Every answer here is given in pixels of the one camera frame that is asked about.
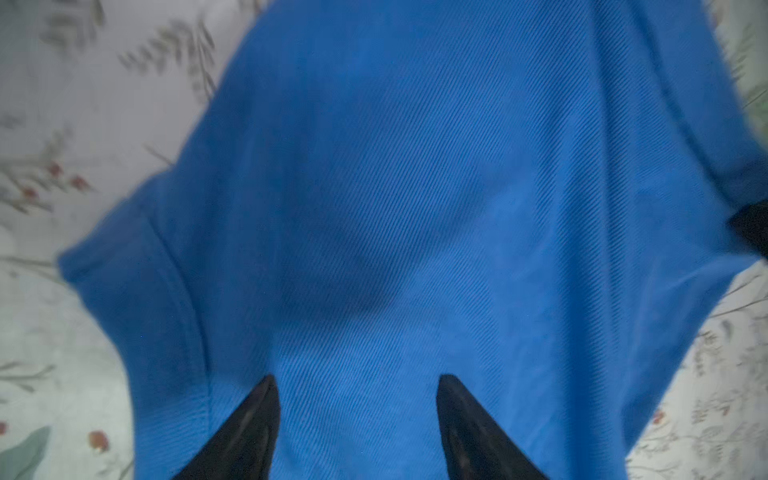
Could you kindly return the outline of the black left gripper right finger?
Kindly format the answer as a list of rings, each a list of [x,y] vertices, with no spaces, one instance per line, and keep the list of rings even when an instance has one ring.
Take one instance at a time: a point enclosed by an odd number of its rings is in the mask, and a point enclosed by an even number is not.
[[[545,480],[458,377],[440,377],[436,406],[451,480]]]

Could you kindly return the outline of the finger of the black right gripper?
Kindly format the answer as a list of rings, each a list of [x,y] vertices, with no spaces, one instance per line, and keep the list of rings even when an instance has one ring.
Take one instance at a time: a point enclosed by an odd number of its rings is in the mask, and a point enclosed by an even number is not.
[[[764,259],[768,258],[767,200],[761,200],[739,209],[728,220],[728,225]]]

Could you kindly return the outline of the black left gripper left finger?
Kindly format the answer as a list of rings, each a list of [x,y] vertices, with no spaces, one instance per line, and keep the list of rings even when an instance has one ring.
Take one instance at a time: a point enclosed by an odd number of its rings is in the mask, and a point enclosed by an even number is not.
[[[269,374],[174,478],[267,480],[280,416],[276,379]]]

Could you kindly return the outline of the blue tank top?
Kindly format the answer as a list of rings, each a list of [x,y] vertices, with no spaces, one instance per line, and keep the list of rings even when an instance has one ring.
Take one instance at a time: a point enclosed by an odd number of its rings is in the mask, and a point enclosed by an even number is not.
[[[267,375],[274,478],[443,479],[444,374],[545,475],[623,479],[766,196],[700,1],[277,1],[59,265],[139,479]]]

